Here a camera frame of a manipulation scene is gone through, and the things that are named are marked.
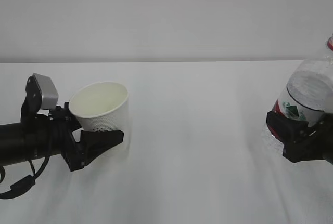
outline paper cup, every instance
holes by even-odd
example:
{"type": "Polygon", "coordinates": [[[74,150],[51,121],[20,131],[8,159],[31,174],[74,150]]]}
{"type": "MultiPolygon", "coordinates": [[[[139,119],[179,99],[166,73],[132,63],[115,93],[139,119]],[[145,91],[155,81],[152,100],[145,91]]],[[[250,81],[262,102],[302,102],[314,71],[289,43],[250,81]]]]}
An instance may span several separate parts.
{"type": "Polygon", "coordinates": [[[129,93],[116,82],[100,82],[79,90],[69,101],[69,110],[86,131],[124,132],[129,139],[129,93]]]}

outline black cable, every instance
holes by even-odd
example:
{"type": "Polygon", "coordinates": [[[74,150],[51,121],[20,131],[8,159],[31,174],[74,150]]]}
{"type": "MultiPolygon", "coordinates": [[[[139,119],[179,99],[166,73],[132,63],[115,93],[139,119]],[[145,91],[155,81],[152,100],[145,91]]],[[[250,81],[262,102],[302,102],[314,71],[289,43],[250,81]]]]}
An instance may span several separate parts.
{"type": "MultiPolygon", "coordinates": [[[[52,152],[52,129],[51,125],[49,125],[49,138],[48,138],[48,147],[47,147],[47,152],[45,154],[45,158],[43,160],[43,163],[41,164],[39,170],[35,173],[35,168],[33,166],[33,163],[31,160],[28,160],[33,172],[33,176],[27,175],[26,177],[22,178],[18,182],[14,183],[13,185],[10,186],[10,190],[1,193],[0,194],[0,199],[13,199],[16,197],[19,197],[26,192],[28,192],[32,186],[36,184],[35,180],[41,175],[41,173],[44,171],[50,157],[51,157],[51,152],[52,152]]],[[[0,182],[5,178],[5,169],[0,166],[0,182]]]]}
{"type": "Polygon", "coordinates": [[[5,179],[6,177],[6,171],[3,166],[0,166],[0,183],[5,179]]]}
{"type": "Polygon", "coordinates": [[[48,163],[48,161],[50,160],[50,157],[51,157],[51,152],[52,152],[52,134],[50,132],[49,139],[48,139],[47,152],[46,152],[45,158],[43,160],[43,163],[41,164],[39,170],[34,175],[35,179],[37,179],[41,175],[41,173],[44,171],[44,169],[46,168],[46,165],[47,165],[47,163],[48,163]]]}
{"type": "Polygon", "coordinates": [[[31,159],[28,160],[29,164],[30,164],[30,167],[31,167],[31,170],[32,170],[32,173],[33,175],[35,176],[36,175],[36,170],[35,170],[35,167],[33,166],[33,163],[31,161],[31,159]]]}

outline cup rim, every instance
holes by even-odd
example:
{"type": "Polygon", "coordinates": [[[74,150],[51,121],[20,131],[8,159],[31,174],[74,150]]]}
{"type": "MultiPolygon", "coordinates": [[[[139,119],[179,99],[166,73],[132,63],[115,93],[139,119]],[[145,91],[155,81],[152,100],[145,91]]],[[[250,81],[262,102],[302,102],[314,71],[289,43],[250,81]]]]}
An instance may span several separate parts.
{"type": "Polygon", "coordinates": [[[127,90],[126,86],[124,86],[123,84],[121,84],[121,83],[119,83],[119,82],[114,82],[114,81],[94,82],[94,83],[91,83],[91,84],[88,84],[88,85],[82,87],[81,89],[79,89],[78,91],[76,91],[76,92],[74,93],[74,95],[70,98],[70,100],[69,100],[69,102],[68,102],[68,109],[69,109],[69,111],[70,111],[74,116],[79,117],[79,118],[96,118],[96,117],[100,117],[100,116],[105,116],[105,115],[107,115],[107,114],[109,114],[109,113],[112,113],[113,111],[119,109],[120,107],[122,107],[122,106],[127,102],[128,98],[129,98],[129,91],[127,90]],[[123,101],[122,101],[117,107],[115,107],[115,108],[113,108],[112,110],[109,110],[109,111],[107,111],[107,112],[103,112],[103,113],[101,113],[101,114],[91,115],[91,116],[80,116],[80,115],[75,114],[74,112],[71,111],[71,101],[73,100],[73,98],[74,98],[78,93],[80,93],[81,91],[83,91],[84,89],[86,89],[86,88],[88,88],[88,87],[90,87],[90,86],[97,85],[97,84],[104,84],[104,83],[105,83],[105,84],[117,84],[117,85],[120,85],[120,86],[122,86],[123,88],[125,88],[125,90],[126,90],[126,92],[127,92],[126,97],[125,97],[125,99],[124,99],[124,100],[123,100],[123,101]]]}

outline green logo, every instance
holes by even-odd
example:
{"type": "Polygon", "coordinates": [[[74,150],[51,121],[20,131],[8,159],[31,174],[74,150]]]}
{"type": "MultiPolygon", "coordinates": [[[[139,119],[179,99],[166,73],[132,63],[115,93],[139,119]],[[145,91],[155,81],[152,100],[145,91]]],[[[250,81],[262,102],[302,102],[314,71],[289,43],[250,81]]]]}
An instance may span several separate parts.
{"type": "Polygon", "coordinates": [[[304,113],[302,111],[299,111],[297,106],[292,106],[292,105],[290,105],[289,102],[283,102],[282,105],[286,112],[285,114],[286,114],[287,118],[291,118],[291,119],[299,120],[299,121],[306,121],[304,113]]]}

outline plastic water bottle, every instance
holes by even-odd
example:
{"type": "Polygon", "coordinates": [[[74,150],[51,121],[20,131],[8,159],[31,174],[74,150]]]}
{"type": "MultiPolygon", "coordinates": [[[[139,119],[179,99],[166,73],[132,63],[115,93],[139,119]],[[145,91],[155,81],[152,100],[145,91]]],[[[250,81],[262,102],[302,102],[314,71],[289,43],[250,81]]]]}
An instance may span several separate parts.
{"type": "MultiPolygon", "coordinates": [[[[326,98],[332,93],[333,37],[314,58],[304,60],[294,71],[272,111],[287,118],[307,121],[311,127],[323,116],[326,98]]],[[[283,144],[273,136],[266,124],[262,138],[268,149],[283,153],[283,144]]]]}

